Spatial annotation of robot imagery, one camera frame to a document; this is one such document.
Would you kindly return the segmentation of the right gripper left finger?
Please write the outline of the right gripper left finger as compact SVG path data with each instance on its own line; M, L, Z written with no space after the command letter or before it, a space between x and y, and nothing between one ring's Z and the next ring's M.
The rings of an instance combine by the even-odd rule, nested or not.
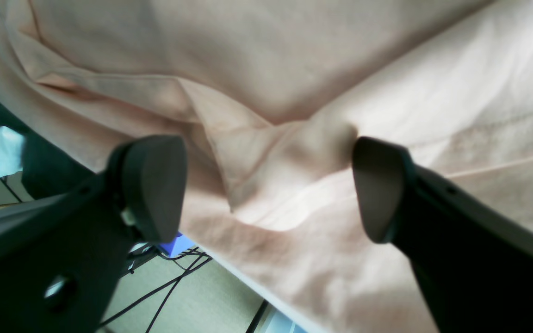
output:
M186 145L121 145L106 170L63 195L0 209L0 333L93 333L136 244L177 235Z

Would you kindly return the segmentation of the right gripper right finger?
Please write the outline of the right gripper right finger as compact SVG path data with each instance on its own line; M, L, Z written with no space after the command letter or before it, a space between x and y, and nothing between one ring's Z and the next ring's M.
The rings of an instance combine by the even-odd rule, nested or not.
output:
M442 333L533 333L533 232L402 146L360 137L353 179L362 227L408 257Z

